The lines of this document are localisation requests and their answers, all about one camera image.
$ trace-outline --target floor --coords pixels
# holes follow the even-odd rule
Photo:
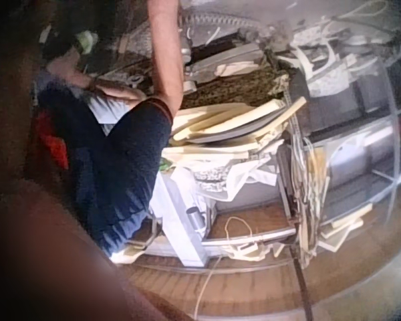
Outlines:
[[[373,214],[383,214],[385,208],[386,204],[378,205]],[[390,311],[401,304],[401,289],[396,283],[395,288],[386,284],[377,285],[376,287],[380,288],[381,293],[389,300],[375,302],[372,296],[364,294],[359,287],[359,284],[365,280],[377,273],[382,273],[381,271],[386,271],[383,269],[390,266],[388,264],[401,253],[401,187],[394,214],[388,224],[384,225],[377,219],[374,221],[373,226],[366,227],[359,232],[358,236],[353,235],[352,239],[346,241],[337,254],[319,253],[310,266],[303,271],[311,302],[315,306],[314,313],[324,315],[324,318],[321,316],[318,320],[343,320],[349,313],[353,320],[365,320],[354,318],[361,313],[361,308],[342,309],[339,312],[342,317],[334,319],[339,304],[333,302],[340,298],[351,302],[358,296],[362,306],[368,305],[371,308],[378,304],[384,308],[386,303]],[[283,257],[288,259],[288,253],[284,253]],[[229,261],[220,263],[217,270],[228,268],[229,264],[232,264]],[[122,269],[137,286],[161,295],[188,314],[193,313],[199,291],[207,278],[205,274],[164,272],[135,265],[125,266]],[[271,315],[296,320],[291,315],[303,315],[299,284],[293,265],[288,261],[284,265],[272,265],[266,270],[255,272],[237,274],[222,272],[213,274],[203,295],[199,314],[210,317],[204,318],[205,320],[220,320],[216,318],[231,316],[250,317],[247,320],[257,316],[260,319],[252,320],[270,320]],[[392,276],[393,272],[386,272],[384,275]],[[392,282],[394,282],[393,278],[388,278],[388,283]]]

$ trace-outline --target white cable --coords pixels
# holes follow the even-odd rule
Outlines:
[[[252,237],[252,236],[253,236],[253,230],[251,229],[251,226],[249,226],[249,224],[247,223],[247,221],[245,221],[244,219],[241,219],[241,218],[239,218],[239,217],[236,217],[236,216],[230,216],[230,217],[227,219],[227,222],[226,222],[226,225],[225,225],[226,238],[227,238],[227,241],[229,242],[229,244],[230,244],[230,237],[229,237],[229,231],[227,230],[227,226],[229,225],[229,222],[230,222],[232,219],[236,219],[237,221],[240,221],[240,222],[244,223],[245,226],[248,227],[248,230],[249,230],[249,237]]]
[[[207,42],[205,42],[205,45],[209,45],[209,43],[212,42],[212,40],[214,40],[214,38],[219,34],[220,29],[221,29],[220,26],[218,26],[218,27],[215,29],[215,32],[214,32],[213,35],[207,40]]]
[[[213,275],[213,272],[215,270],[215,268],[218,266],[218,264],[221,261],[222,256],[220,256],[218,258],[218,260],[214,263],[213,268],[211,269],[211,271],[208,274],[207,279],[205,280],[205,283],[203,284],[202,289],[200,290],[199,296],[198,296],[198,300],[196,301],[196,306],[194,307],[194,313],[193,313],[193,320],[197,320],[198,318],[198,311],[199,311],[199,305],[201,304],[201,300],[202,300],[202,296],[203,296],[203,292],[205,292],[205,289],[207,288],[207,284],[209,282],[209,280],[211,279],[211,276]]]
[[[253,230],[251,229],[251,226],[249,226],[249,224],[248,224],[244,219],[241,219],[240,217],[236,217],[236,216],[230,216],[230,217],[227,219],[226,225],[225,225],[226,238],[227,238],[227,241],[229,242],[229,245],[230,245],[230,237],[229,237],[229,231],[227,230],[227,226],[229,225],[229,222],[230,222],[232,219],[236,219],[237,221],[240,221],[240,222],[244,223],[245,226],[248,227],[249,236],[250,236],[250,237],[253,236]],[[213,273],[214,273],[214,271],[215,271],[215,268],[218,266],[218,264],[220,263],[220,261],[221,261],[222,258],[223,258],[223,256],[220,256],[220,257],[218,258],[218,260],[214,263],[213,268],[212,268],[211,271],[209,272],[208,277],[207,277],[207,279],[205,280],[205,283],[203,284],[202,289],[200,290],[200,293],[199,293],[199,296],[198,296],[198,300],[196,301],[196,306],[194,307],[194,313],[193,313],[193,319],[194,319],[194,320],[196,320],[197,317],[198,317],[198,311],[199,311],[199,306],[200,306],[200,304],[201,304],[203,292],[205,292],[205,289],[207,288],[207,284],[208,284],[209,280],[211,279],[211,276],[213,275]]]

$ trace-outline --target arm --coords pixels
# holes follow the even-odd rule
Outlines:
[[[100,92],[110,97],[123,100],[144,100],[145,95],[140,90],[131,89],[109,80],[93,78],[76,69],[80,54],[75,47],[71,47],[63,56],[51,61],[46,70],[61,78],[65,82],[85,90]]]
[[[178,0],[148,0],[152,30],[154,91],[175,116],[182,102],[182,56],[178,33]]]

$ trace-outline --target wooden board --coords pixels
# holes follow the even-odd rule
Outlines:
[[[205,127],[204,130],[198,130],[197,134],[216,134],[218,132],[225,132],[227,130],[248,124],[249,122],[253,122],[281,108],[283,108],[283,103],[274,99],[266,104],[261,105],[260,107],[257,107],[254,110],[233,117],[228,121],[217,123],[215,126]]]
[[[241,105],[225,112],[220,112],[218,114],[213,114],[211,117],[208,117],[204,120],[197,121],[190,126],[185,126],[182,128],[181,131],[174,134],[173,139],[176,141],[188,139],[194,133],[203,132],[204,128],[208,128],[217,124],[226,123],[228,119],[234,117],[238,117],[239,115],[243,114],[246,115],[247,113],[254,112],[256,109],[254,107],[250,107],[248,105]]]
[[[174,123],[172,125],[172,132],[176,132],[185,126],[190,126],[195,122],[201,121],[219,112],[225,112],[227,110],[232,110],[241,106],[247,106],[242,102],[231,102],[228,104],[215,104],[208,106],[201,106],[196,108],[179,110],[174,117]]]

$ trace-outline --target clutter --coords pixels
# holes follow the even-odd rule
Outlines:
[[[320,236],[318,239],[318,246],[335,253],[342,246],[343,242],[348,237],[349,232],[361,227],[363,224],[364,221],[362,221],[362,219],[356,219],[355,221],[352,221],[350,225],[327,239]]]

